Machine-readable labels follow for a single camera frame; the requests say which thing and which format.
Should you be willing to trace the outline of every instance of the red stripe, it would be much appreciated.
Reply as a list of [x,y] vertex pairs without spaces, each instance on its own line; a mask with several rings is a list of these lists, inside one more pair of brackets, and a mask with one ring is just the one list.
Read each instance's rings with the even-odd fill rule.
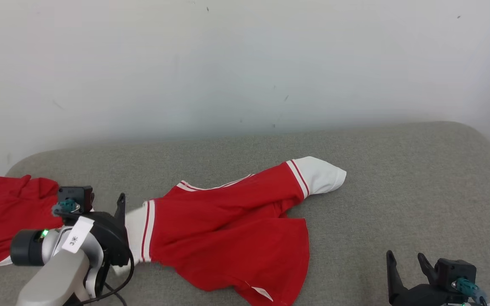
[[146,203],[146,222],[145,222],[145,231],[143,232],[143,241],[141,244],[141,257],[143,261],[145,261],[145,236],[146,236],[146,228],[148,227],[148,214],[150,213],[150,201]]
[[300,176],[300,178],[302,179],[302,182],[304,182],[304,185],[305,185],[305,190],[308,191],[308,195],[309,196],[309,188],[308,188],[308,184],[305,183],[305,180],[304,178],[302,177],[302,174],[300,173],[300,169],[298,169],[298,166],[296,165],[296,163],[294,163],[294,159],[291,160],[292,164],[294,165],[294,168],[296,168],[296,171],[298,172],[298,175]]
[[244,179],[246,179],[246,178],[249,178],[249,176],[251,176],[251,175],[249,174],[248,176],[245,176],[244,178],[240,178],[240,179],[239,179],[239,180],[237,180],[237,181],[233,181],[233,182],[229,182],[228,184],[224,184],[224,185],[220,186],[219,188],[226,187],[226,186],[228,186],[228,185],[230,185],[230,184],[237,184],[237,183],[241,182],[242,180],[244,180]]
[[185,181],[181,181],[181,184],[187,186],[188,188],[190,189],[193,189],[193,190],[196,190],[196,191],[203,191],[203,189],[198,189],[196,187],[193,187],[193,186],[190,186],[189,184],[187,184]]
[[179,184],[177,184],[177,187],[178,188],[181,188],[182,190],[186,190],[186,191],[189,191],[189,192],[193,192],[195,190],[190,190],[190,188],[188,188],[185,184],[183,184],[182,182],[180,182]]

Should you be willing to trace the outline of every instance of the white label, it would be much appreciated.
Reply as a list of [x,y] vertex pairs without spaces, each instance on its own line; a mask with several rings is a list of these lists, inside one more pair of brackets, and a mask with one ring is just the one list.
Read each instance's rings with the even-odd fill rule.
[[258,288],[258,287],[253,287],[253,286],[251,286],[251,288],[256,290],[256,292],[258,292],[259,294],[265,296],[266,298],[269,298],[273,302],[273,298],[268,294],[268,292],[266,290],[264,290],[262,288]]
[[78,217],[62,248],[73,253],[77,252],[93,225],[94,221],[92,219],[83,216]]

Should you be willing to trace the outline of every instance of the gray cushion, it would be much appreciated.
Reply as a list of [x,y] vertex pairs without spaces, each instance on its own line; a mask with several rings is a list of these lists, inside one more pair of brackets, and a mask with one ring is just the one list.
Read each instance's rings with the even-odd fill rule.
[[[311,196],[289,213],[307,220],[311,240],[308,276],[295,305],[388,305],[389,249],[408,287],[426,283],[416,259],[424,252],[433,264],[440,257],[473,263],[478,285],[490,296],[490,143],[462,124],[58,150],[24,159],[8,175],[90,184],[96,209],[112,212],[120,192],[132,209],[180,180],[219,186],[308,155],[348,176],[339,190]],[[36,270],[0,267],[0,306],[13,304]],[[117,286],[124,278],[110,275],[108,282]],[[139,265],[121,294],[138,306],[247,305],[231,289],[204,292],[153,264]]]

